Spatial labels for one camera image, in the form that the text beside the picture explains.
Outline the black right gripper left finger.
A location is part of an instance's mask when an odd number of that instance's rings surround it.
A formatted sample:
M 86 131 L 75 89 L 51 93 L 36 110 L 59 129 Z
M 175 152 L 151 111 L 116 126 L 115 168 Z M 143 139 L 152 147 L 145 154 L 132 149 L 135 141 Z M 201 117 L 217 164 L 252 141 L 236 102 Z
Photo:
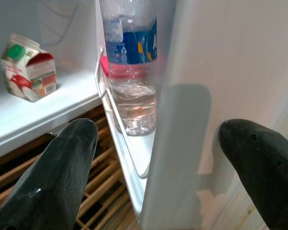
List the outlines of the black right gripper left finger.
M 70 122 L 0 206 L 0 230 L 72 230 L 98 141 L 88 118 Z

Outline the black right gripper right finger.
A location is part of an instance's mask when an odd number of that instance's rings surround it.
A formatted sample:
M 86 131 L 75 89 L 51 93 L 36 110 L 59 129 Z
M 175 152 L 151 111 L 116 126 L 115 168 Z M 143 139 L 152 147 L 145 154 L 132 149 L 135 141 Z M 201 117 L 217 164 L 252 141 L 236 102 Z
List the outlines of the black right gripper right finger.
M 219 145 L 270 230 L 288 230 L 288 140 L 245 119 L 223 122 Z

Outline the white fridge door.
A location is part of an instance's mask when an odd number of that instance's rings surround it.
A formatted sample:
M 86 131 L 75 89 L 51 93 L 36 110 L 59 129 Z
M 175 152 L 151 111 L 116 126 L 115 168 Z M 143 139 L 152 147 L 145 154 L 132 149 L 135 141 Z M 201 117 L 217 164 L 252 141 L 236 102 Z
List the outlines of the white fridge door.
M 102 99 L 141 230 L 270 230 L 219 142 L 245 119 L 288 140 L 288 0 L 154 0 L 156 126 L 128 154 Z

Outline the white fridge shelf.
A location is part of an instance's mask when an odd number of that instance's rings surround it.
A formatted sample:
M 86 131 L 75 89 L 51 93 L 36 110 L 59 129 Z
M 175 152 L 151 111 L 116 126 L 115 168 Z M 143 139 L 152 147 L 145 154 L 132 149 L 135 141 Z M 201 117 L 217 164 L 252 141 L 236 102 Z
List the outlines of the white fridge shelf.
M 57 82 L 57 91 L 32 103 L 0 80 L 0 157 L 100 105 L 93 70 L 60 69 Z

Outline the wooden slatted wine rack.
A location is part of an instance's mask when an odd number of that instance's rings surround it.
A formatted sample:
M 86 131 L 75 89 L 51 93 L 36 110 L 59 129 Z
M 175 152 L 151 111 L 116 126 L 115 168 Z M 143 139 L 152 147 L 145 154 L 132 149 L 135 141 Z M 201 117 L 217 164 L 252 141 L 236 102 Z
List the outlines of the wooden slatted wine rack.
M 73 230 L 141 230 L 136 220 L 120 162 L 102 106 L 80 116 L 98 126 L 98 144 L 82 198 L 84 210 Z M 20 176 L 55 136 L 43 134 L 0 157 L 0 205 Z

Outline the small juice carton green cap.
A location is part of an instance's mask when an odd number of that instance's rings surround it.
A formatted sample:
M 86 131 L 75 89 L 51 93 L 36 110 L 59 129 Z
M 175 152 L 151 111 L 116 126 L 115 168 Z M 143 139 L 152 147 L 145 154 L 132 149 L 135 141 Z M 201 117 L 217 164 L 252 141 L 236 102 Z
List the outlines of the small juice carton green cap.
M 10 94 L 36 102 L 58 89 L 54 56 L 26 37 L 12 34 L 1 58 Z

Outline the jar with red lid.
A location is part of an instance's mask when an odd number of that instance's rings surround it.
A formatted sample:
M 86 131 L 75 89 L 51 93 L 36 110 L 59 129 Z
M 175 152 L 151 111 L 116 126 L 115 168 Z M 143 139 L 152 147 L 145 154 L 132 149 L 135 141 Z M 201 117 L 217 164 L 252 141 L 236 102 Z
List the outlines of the jar with red lid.
M 108 62 L 107 56 L 102 56 L 101 68 L 105 76 L 112 80 L 137 79 L 147 76 L 144 66 L 111 63 Z

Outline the clear water bottle blue label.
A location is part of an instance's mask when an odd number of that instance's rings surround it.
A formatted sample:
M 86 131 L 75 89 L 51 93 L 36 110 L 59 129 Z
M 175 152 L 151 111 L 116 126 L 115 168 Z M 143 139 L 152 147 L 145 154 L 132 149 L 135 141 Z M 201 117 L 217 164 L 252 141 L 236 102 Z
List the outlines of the clear water bottle blue label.
M 126 133 L 156 126 L 157 15 L 154 0 L 99 0 L 108 81 Z

